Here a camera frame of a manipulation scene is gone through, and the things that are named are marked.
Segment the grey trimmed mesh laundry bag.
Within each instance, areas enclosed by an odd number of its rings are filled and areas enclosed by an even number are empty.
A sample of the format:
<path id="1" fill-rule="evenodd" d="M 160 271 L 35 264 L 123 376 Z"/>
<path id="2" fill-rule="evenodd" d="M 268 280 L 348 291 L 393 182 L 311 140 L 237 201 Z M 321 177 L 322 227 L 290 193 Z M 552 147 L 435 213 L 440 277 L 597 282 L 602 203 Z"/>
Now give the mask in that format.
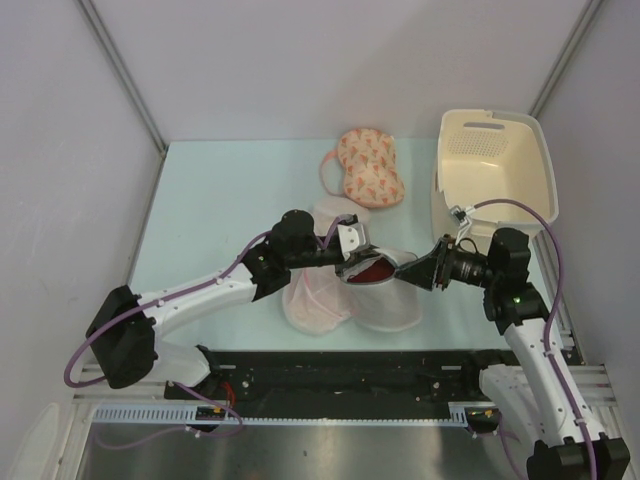
<path id="1" fill-rule="evenodd" d="M 383 258 L 388 259 L 396 269 L 417 259 L 411 252 L 372 248 L 379 249 Z M 352 317 L 365 328 L 384 333 L 400 332 L 419 324 L 423 318 L 418 289 L 394 276 L 372 284 L 352 284 L 347 282 L 347 278 L 339 279 L 354 299 Z"/>

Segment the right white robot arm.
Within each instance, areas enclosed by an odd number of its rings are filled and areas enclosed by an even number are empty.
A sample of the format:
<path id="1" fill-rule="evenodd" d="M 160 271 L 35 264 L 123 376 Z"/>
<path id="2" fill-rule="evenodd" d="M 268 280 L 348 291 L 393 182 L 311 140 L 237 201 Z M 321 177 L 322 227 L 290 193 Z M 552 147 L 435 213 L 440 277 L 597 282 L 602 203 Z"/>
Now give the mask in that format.
<path id="1" fill-rule="evenodd" d="M 463 373 L 473 401 L 489 398 L 526 448 L 530 479 L 621 479 L 630 452 L 592 413 L 551 334 L 552 315 L 529 282 L 528 236 L 513 228 L 493 234 L 486 254 L 443 236 L 427 255 L 402 265 L 397 279 L 432 291 L 458 281 L 483 289 L 486 318 L 494 323 L 522 369 L 505 364 Z"/>

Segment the cream plastic basket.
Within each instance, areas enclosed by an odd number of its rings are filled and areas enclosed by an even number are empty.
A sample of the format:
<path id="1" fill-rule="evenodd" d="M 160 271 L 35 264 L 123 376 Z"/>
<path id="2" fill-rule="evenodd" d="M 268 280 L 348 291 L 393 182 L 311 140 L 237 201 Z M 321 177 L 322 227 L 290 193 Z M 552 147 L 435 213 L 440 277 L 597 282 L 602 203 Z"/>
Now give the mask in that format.
<path id="1" fill-rule="evenodd" d="M 526 114 L 453 109 L 441 118 L 431 188 L 434 240 L 454 235 L 454 207 L 518 201 L 548 224 L 559 215 L 553 165 L 538 121 Z"/>

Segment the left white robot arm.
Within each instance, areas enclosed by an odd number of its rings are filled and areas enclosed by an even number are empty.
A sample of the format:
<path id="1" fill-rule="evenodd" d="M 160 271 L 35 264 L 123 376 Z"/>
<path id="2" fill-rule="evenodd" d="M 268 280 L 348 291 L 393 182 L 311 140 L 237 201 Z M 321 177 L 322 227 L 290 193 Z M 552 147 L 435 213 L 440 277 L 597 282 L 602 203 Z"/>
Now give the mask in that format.
<path id="1" fill-rule="evenodd" d="M 127 285 L 111 290 L 85 337 L 110 388 L 142 380 L 178 382 L 197 398 L 214 397 L 221 376 L 202 346 L 181 347 L 167 336 L 216 311 L 257 302 L 283 290 L 296 270 L 333 268 L 344 274 L 376 257 L 366 227 L 354 214 L 338 216 L 323 235 L 304 210 L 290 210 L 257 235 L 233 263 L 181 286 L 136 294 Z"/>

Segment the red bra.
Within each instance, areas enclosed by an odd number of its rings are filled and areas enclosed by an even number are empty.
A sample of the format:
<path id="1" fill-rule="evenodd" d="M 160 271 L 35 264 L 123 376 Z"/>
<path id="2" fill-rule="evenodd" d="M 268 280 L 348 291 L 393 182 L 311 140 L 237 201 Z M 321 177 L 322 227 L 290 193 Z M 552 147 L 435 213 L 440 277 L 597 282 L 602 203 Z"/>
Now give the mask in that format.
<path id="1" fill-rule="evenodd" d="M 352 284 L 372 284 L 385 281 L 394 276 L 396 267 L 386 258 L 376 259 L 358 273 L 349 274 L 347 282 Z"/>

